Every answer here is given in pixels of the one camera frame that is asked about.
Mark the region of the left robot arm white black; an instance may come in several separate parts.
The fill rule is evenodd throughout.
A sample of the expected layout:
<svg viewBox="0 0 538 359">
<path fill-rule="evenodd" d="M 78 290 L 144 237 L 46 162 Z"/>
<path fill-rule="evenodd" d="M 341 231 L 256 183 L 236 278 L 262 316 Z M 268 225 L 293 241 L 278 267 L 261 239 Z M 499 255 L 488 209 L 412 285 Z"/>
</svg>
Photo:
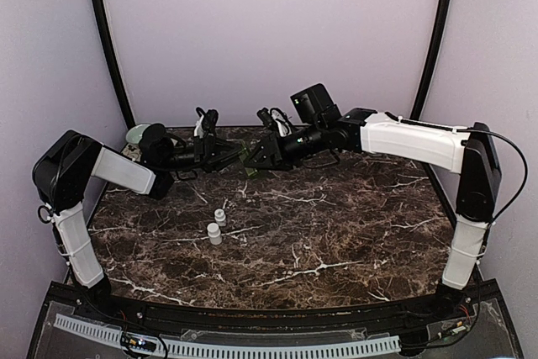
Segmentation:
<svg viewBox="0 0 538 359">
<path fill-rule="evenodd" d="M 85 306 L 101 322 L 119 314 L 109 297 L 111 285 L 87 230 L 83 200 L 93 177 L 155 200 L 163 199 L 181 172 L 217 172 L 237 161 L 242 145 L 220 139 L 214 127 L 198 126 L 192 144 L 163 124 L 141 130 L 140 158 L 129 159 L 74 130 L 65 132 L 35 164 L 32 178 L 42 201 L 40 220 L 52 224 L 60 254 L 70 266 L 76 287 L 87 293 Z"/>
</svg>

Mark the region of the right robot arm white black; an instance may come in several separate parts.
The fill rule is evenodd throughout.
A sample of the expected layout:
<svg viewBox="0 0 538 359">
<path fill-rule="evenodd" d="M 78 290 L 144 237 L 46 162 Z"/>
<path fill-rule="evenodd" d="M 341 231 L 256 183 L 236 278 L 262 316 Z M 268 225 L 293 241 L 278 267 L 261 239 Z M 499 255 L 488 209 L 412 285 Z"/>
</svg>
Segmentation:
<svg viewBox="0 0 538 359">
<path fill-rule="evenodd" d="M 307 157 L 325 150 L 384 154 L 444 168 L 459 175 L 456 228 L 442 273 L 444 288 L 429 303 L 437 320 L 451 317 L 462 305 L 462 290 L 485 251 L 485 236 L 494 222 L 501 170 L 487 125 L 450 127 L 404 119 L 389 112 L 353 108 L 342 114 L 326 87 L 315 84 L 291 97 L 302 129 L 283 128 L 263 108 L 257 115 L 270 130 L 245 159 L 249 168 L 290 171 Z"/>
</svg>

